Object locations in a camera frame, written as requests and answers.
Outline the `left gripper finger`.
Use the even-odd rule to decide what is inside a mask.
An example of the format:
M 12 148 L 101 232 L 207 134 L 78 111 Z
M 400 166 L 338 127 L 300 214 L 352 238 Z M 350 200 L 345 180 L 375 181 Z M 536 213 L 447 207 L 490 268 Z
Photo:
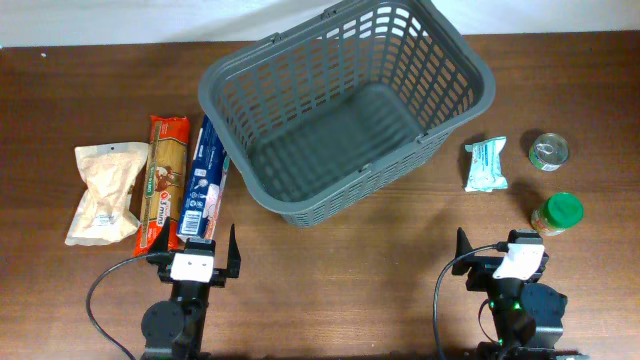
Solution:
M 169 221 L 166 221 L 153 243 L 148 249 L 148 257 L 146 258 L 148 263 L 168 263 L 170 260 L 169 253 L 169 235 L 170 235 Z
M 226 278 L 238 278 L 241 268 L 241 254 L 236 240 L 235 225 L 232 224 L 229 234 L 229 247 L 227 256 Z

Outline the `beige powder pouch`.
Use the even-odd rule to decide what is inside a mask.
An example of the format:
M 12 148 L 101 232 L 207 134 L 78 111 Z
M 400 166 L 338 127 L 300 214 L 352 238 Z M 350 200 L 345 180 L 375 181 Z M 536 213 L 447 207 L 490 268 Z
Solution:
M 123 142 L 78 146 L 76 165 L 85 190 L 65 238 L 68 246 L 104 246 L 134 234 L 140 222 L 130 211 L 137 176 L 149 145 Z

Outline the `light teal wipes packet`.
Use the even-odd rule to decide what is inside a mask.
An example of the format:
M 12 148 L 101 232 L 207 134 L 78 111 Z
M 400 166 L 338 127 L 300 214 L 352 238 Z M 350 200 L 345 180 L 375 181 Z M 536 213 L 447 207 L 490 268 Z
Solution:
M 471 154 L 466 192 L 492 192 L 508 188 L 500 162 L 500 153 L 506 141 L 506 137 L 501 136 L 465 146 L 465 151 Z

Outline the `orange spaghetti packet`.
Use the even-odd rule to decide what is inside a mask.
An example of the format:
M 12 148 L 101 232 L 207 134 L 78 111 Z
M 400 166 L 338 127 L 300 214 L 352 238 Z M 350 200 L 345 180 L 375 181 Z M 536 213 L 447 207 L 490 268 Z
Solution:
M 179 247 L 176 234 L 184 198 L 190 122 L 187 117 L 151 116 L 140 228 L 135 256 L 146 254 L 169 225 L 167 247 Z

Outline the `blue Kleenex tissue pack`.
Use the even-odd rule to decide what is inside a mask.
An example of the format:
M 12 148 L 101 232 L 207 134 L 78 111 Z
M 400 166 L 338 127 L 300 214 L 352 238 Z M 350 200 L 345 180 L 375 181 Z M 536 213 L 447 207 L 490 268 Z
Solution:
M 185 188 L 178 237 L 213 240 L 230 159 L 211 121 L 204 116 Z

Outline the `green lid glass jar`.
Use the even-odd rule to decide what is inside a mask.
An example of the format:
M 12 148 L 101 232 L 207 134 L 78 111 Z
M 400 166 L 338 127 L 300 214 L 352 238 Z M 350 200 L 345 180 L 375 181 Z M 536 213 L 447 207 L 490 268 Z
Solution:
M 541 235 L 556 236 L 579 224 L 584 206 L 573 194 L 556 193 L 531 214 L 530 223 Z

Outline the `silver tin can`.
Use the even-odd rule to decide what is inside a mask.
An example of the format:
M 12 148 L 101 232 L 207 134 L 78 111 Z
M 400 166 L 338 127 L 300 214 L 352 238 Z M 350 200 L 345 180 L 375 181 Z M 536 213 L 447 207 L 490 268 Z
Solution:
M 544 133 L 536 138 L 529 149 L 529 160 L 542 171 L 558 170 L 569 159 L 568 142 L 556 133 Z

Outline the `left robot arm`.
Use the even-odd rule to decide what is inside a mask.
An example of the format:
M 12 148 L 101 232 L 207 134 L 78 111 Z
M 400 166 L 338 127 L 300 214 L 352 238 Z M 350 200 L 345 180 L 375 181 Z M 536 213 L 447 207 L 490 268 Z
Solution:
M 240 274 L 241 255 L 235 229 L 230 229 L 227 266 L 215 266 L 213 240 L 187 241 L 182 250 L 169 249 L 170 225 L 147 252 L 147 262 L 158 267 L 161 282 L 172 286 L 167 300 L 153 304 L 143 315 L 144 359 L 209 359 L 201 349 L 209 294 Z

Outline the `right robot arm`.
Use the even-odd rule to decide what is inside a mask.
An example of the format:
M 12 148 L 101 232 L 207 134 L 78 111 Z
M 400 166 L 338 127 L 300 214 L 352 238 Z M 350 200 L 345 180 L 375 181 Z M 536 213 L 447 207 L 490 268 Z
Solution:
M 512 230 L 490 248 L 503 255 L 481 256 L 457 230 L 452 274 L 467 277 L 467 290 L 487 295 L 497 335 L 479 343 L 470 357 L 555 359 L 568 298 L 540 282 L 549 259 L 542 237 L 534 230 Z

